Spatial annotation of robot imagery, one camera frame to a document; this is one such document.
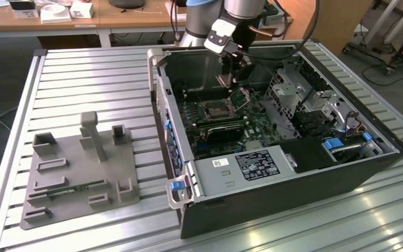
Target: power supply label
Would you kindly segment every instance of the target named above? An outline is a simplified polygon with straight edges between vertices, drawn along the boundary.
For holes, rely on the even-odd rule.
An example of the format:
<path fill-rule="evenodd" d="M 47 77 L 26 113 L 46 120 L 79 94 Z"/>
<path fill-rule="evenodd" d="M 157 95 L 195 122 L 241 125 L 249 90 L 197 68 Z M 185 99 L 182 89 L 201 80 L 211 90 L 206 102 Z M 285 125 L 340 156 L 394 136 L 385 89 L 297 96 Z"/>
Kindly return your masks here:
<path fill-rule="evenodd" d="M 245 179 L 252 181 L 280 174 L 268 150 L 235 156 Z"/>

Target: circuit board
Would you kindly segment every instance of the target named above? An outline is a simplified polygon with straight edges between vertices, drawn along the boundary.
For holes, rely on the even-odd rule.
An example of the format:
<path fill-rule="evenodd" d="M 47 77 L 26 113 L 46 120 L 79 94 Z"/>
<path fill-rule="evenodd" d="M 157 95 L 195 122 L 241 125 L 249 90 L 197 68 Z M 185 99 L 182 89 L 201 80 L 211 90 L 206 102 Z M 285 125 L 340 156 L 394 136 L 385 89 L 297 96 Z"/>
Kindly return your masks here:
<path fill-rule="evenodd" d="M 261 94 L 239 88 L 225 99 L 179 103 L 197 160 L 265 148 L 281 141 L 260 99 Z"/>

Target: aluminum slat table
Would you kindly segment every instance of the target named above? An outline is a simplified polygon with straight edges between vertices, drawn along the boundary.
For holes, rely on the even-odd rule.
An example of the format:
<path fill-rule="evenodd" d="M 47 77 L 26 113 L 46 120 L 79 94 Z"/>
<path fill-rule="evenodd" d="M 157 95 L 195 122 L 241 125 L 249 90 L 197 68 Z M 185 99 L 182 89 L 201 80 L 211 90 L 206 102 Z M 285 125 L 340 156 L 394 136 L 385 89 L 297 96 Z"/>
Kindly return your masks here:
<path fill-rule="evenodd" d="M 0 166 L 0 251 L 380 251 L 403 248 L 403 160 L 358 189 L 191 239 L 179 239 L 149 92 L 146 47 L 50 50 L 35 56 Z M 306 48 L 403 140 L 403 116 L 329 50 Z M 79 134 L 98 111 L 99 131 L 133 133 L 141 187 L 135 205 L 31 230 L 19 227 L 33 139 Z"/>

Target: white label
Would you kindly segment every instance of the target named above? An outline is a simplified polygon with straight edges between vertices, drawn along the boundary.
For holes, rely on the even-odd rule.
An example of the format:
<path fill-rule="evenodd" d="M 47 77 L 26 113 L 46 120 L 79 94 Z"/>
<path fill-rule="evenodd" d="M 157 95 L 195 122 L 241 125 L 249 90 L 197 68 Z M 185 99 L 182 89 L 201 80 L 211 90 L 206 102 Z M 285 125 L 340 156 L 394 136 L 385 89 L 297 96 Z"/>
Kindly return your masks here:
<path fill-rule="evenodd" d="M 214 167 L 221 167 L 221 166 L 229 165 L 230 162 L 229 162 L 229 159 L 218 159 L 218 160 L 213 161 L 213 164 L 214 164 Z"/>
<path fill-rule="evenodd" d="M 97 27 L 97 25 L 75 25 L 75 28 Z"/>

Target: gray plastic base plate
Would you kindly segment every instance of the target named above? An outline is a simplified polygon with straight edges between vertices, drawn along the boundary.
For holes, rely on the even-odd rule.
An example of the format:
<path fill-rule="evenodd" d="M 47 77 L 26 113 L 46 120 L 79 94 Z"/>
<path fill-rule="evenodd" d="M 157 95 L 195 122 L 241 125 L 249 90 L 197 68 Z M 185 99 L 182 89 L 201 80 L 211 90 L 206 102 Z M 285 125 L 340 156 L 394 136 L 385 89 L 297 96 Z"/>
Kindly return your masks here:
<path fill-rule="evenodd" d="M 46 154 L 39 157 L 34 153 L 22 229 L 139 202 L 131 133 L 125 129 L 121 142 L 113 134 L 111 131 L 99 133 L 107 155 L 105 162 L 99 161 L 91 139 L 81 141 L 81 135 L 57 140 L 51 137 Z"/>

